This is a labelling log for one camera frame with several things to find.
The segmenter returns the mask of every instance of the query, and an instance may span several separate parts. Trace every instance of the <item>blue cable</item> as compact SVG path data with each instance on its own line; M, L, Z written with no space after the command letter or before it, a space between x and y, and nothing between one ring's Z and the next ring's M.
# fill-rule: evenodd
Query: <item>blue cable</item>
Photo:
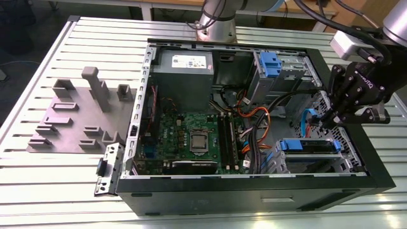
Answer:
M306 134L306 115L310 114L310 116L320 117L316 113L314 109L305 109L302 111L302 116L300 118L300 135L305 137Z

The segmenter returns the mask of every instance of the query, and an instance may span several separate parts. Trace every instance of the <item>ram slot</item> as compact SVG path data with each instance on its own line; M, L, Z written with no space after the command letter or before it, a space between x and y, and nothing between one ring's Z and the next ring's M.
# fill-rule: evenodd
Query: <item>ram slot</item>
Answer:
M233 156L233 132L230 129L230 119L228 116L224 117L225 126L225 139L226 139L226 149L228 149L228 162L229 166L234 166L234 156Z
M224 117L217 116L217 131L218 131L218 146L220 146L220 161L221 167L229 165L228 150L226 150L226 133L224 128Z

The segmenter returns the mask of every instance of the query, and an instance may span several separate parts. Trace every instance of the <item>green motherboard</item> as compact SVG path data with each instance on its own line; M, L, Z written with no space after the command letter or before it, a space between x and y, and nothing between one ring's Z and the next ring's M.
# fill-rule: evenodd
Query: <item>green motherboard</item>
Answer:
M222 121L222 117L214 114L162 114L157 144L154 147L141 148L146 159L136 162L138 166L140 163L142 164L145 174L161 175L161 163L168 160L212 161L217 163L216 174L244 174L246 170L241 167L237 157L240 151L237 151L236 140L228 142L228 150L222 149L221 141L225 137L218 135L221 133L217 128L220 120ZM241 123L241 120L238 117L229 116L226 121L220 131L228 129L228 133L234 135L234 126Z

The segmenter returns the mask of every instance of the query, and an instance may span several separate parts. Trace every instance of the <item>wire bundle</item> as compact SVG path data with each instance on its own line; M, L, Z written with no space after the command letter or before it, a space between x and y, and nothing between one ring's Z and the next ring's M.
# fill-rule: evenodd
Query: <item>wire bundle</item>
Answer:
M265 118L265 115L268 114L269 117L269 112L274 109L274 107L290 96L296 94L314 94L317 93L317 89L310 89L310 90L297 90L294 92L288 92L280 97L277 97L273 102L269 104L266 108L266 113L262 113L262 115L257 118L252 131L249 133L249 140L248 140L248 145L249 145L249 151L250 151L250 160L252 163L249 164L249 173L252 174L258 174L260 173L260 149L258 145L256 144L257 138L256 138L256 133L257 133L257 127L261 123L261 120Z

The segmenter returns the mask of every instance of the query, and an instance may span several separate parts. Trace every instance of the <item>metal bracket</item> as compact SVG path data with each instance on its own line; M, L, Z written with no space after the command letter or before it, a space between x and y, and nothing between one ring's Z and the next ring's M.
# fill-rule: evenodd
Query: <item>metal bracket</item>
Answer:
M116 186L120 176L121 161L124 155L124 146L114 143L106 146L104 157L98 161L96 174L98 175L94 197L114 197Z

